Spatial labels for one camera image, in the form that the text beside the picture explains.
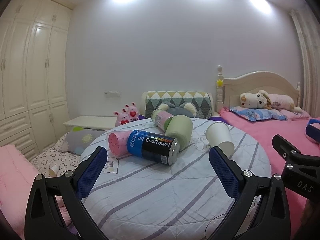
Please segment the grey cat plush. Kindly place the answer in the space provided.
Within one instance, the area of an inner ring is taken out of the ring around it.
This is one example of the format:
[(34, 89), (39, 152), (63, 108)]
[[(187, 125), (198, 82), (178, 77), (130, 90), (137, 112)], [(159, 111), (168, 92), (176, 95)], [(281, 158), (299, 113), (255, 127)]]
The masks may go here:
[(170, 102), (161, 103), (157, 109), (166, 111), (174, 116), (185, 115), (190, 118), (197, 117), (197, 109), (191, 102), (185, 102), (179, 106), (175, 106)]

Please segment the white paper cup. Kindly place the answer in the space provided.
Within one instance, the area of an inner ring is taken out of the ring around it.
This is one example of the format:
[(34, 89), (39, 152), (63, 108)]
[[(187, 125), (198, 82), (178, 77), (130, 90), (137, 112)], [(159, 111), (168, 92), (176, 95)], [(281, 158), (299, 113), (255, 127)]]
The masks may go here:
[(206, 139), (211, 147), (219, 147), (228, 158), (234, 154), (235, 146), (224, 122), (214, 121), (206, 130)]

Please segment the grey flower pillow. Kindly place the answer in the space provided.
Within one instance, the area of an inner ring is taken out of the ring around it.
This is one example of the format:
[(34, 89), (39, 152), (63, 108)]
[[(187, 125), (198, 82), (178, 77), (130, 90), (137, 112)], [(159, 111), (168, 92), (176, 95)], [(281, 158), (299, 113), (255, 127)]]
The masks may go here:
[(73, 127), (73, 129), (66, 134), (59, 152), (81, 155), (88, 145), (102, 134), (104, 134), (104, 131)]

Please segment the cream wooden headboard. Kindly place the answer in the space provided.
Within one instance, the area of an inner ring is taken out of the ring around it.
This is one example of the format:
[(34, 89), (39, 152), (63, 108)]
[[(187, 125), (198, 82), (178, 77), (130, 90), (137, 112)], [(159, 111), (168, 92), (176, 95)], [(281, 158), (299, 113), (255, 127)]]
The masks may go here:
[(295, 106), (300, 106), (300, 82), (295, 88), (283, 76), (269, 71), (256, 71), (235, 78), (224, 77), (223, 67), (217, 66), (215, 111), (240, 105), (239, 96), (242, 93), (257, 93), (265, 90), (272, 94), (290, 96)]

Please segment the heart pattern sheet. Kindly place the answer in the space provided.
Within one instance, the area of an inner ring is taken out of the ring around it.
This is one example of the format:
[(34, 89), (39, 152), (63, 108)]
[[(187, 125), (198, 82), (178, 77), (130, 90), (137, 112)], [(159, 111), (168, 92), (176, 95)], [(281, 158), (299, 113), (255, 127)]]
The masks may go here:
[(66, 134), (64, 134), (57, 143), (39, 155), (33, 157), (30, 163), (46, 178), (50, 178), (49, 170), (57, 167), (57, 176), (61, 176), (68, 170), (74, 171), (79, 165), (80, 156), (72, 152), (62, 152), (61, 147), (65, 142)]

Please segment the white purple striped quilt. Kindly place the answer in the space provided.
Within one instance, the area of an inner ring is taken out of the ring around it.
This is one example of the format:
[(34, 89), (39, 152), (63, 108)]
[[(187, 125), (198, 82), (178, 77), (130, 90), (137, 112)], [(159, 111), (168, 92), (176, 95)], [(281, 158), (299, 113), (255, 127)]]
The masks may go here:
[(234, 204), (210, 162), (206, 130), (193, 119), (191, 140), (171, 166), (134, 155), (108, 158), (83, 204), (109, 239), (207, 239)]

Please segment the pink fleece blanket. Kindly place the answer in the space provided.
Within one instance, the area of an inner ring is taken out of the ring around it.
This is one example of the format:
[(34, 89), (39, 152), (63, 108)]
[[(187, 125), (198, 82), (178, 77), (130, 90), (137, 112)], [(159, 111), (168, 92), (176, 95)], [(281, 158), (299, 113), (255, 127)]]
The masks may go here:
[(256, 139), (271, 172), (282, 176), (290, 208), (291, 238), (319, 239), (319, 118), (249, 121), (223, 109), (220, 116)]

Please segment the green plastic cup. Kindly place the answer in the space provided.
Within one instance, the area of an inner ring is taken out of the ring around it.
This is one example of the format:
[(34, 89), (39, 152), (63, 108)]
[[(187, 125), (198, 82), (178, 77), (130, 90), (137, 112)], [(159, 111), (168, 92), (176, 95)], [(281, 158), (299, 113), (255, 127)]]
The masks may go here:
[(170, 121), (165, 135), (176, 138), (180, 143), (180, 151), (182, 151), (189, 145), (192, 131), (193, 122), (191, 118), (185, 115), (177, 115)]

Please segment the white bedside table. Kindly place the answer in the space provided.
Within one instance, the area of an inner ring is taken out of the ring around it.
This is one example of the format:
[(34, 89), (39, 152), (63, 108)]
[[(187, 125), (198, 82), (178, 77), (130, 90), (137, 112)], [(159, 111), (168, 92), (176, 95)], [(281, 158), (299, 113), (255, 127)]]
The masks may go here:
[(106, 131), (115, 128), (116, 119), (115, 116), (79, 116), (65, 122), (64, 126)]

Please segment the blue black CoolTowel can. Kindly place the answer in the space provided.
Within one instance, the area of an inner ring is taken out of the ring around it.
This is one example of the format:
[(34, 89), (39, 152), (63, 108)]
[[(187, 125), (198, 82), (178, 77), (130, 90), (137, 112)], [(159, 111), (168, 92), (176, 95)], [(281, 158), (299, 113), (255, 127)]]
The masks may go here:
[(132, 155), (169, 166), (175, 163), (180, 151), (176, 138), (137, 129), (129, 135), (126, 146)]

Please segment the white dog plush pillow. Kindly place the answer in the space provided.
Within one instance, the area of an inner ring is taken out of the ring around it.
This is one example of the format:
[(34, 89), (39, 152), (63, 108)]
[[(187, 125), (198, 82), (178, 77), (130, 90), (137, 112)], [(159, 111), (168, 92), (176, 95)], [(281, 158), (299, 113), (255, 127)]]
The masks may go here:
[(290, 112), (301, 112), (295, 105), (293, 98), (288, 95), (270, 94), (264, 90), (257, 93), (242, 93), (240, 103), (244, 108), (250, 109), (285, 109)]

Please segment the triangle pattern cushion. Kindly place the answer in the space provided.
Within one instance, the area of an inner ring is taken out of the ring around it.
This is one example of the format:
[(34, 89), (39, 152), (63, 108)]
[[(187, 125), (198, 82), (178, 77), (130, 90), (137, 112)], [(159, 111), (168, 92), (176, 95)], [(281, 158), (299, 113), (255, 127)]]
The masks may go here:
[(197, 110), (197, 117), (209, 119), (214, 114), (214, 102), (212, 95), (202, 91), (148, 91), (142, 95), (140, 104), (140, 113), (146, 118), (150, 118), (151, 114), (161, 103), (171, 103), (175, 107), (179, 107), (184, 103), (192, 103)]

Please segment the cream built-in wardrobe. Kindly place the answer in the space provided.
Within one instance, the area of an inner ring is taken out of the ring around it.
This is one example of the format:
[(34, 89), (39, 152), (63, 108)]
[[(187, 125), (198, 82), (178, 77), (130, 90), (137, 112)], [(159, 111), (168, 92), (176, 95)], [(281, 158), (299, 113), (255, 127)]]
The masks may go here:
[(52, 0), (11, 0), (1, 15), (1, 145), (29, 160), (67, 131), (71, 14)]

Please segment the small paper cup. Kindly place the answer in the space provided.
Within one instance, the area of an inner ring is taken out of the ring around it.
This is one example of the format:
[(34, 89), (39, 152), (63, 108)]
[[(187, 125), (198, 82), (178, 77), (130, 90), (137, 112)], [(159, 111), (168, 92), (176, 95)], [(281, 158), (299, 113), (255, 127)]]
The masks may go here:
[(52, 166), (51, 168), (49, 168), (48, 173), (51, 177), (57, 177), (57, 173), (59, 171), (59, 168), (57, 165)]

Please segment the light pink blanket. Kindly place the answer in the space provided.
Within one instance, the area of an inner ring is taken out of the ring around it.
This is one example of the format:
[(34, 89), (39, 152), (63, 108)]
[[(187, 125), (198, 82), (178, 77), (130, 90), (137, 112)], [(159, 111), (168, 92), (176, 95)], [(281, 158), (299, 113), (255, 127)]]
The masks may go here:
[(21, 239), (24, 239), (29, 194), (38, 174), (36, 167), (14, 145), (1, 147), (1, 212)]

